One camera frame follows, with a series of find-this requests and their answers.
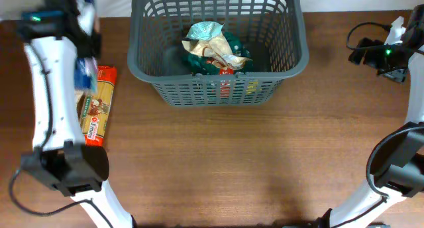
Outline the light teal pouch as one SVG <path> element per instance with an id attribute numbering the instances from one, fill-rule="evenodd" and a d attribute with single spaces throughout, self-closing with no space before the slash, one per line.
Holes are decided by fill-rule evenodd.
<path id="1" fill-rule="evenodd" d="M 193 24 L 186 37 L 191 40 L 211 40 L 222 33 L 223 25 L 214 21 Z"/>

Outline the green Nescafe bag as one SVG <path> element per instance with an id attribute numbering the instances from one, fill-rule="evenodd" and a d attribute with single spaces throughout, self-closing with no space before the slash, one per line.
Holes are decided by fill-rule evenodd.
<path id="1" fill-rule="evenodd" d="M 235 75 L 256 70 L 250 51 L 230 32 L 211 40 L 184 38 L 182 46 L 182 62 L 193 75 Z"/>

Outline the orange spaghetti packet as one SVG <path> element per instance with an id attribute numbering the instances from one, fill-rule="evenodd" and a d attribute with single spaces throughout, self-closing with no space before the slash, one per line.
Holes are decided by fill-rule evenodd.
<path id="1" fill-rule="evenodd" d="M 84 98 L 79 122 L 88 146 L 103 146 L 116 80 L 116 68 L 100 66 L 97 91 Z"/>

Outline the blue pasta packet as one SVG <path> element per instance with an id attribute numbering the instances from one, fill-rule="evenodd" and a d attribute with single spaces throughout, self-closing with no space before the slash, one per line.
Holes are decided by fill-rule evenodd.
<path id="1" fill-rule="evenodd" d="M 95 24 L 97 12 L 94 0 L 76 0 L 79 15 L 77 22 L 83 32 L 82 45 L 78 53 L 82 53 L 76 59 L 74 72 L 75 87 L 80 91 L 94 92 L 97 87 L 97 46 L 95 45 Z"/>

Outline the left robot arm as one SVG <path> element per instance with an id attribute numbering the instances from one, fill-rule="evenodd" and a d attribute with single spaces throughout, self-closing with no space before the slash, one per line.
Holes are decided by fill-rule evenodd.
<path id="1" fill-rule="evenodd" d="M 32 76 L 34 136 L 32 152 L 20 171 L 81 206 L 98 227 L 135 227 L 108 181 L 105 149 L 88 145 L 75 99 L 75 70 L 80 60 L 101 53 L 95 0 L 42 0 L 25 11 L 18 33 Z"/>

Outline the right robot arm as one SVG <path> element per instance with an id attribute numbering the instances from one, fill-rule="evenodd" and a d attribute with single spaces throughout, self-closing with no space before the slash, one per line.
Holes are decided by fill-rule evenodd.
<path id="1" fill-rule="evenodd" d="M 407 22 L 399 17 L 381 28 L 388 32 L 385 41 L 363 38 L 348 59 L 395 82 L 410 79 L 405 123 L 374 147 L 357 191 L 314 227 L 372 227 L 391 206 L 423 192 L 423 6 L 414 7 Z"/>

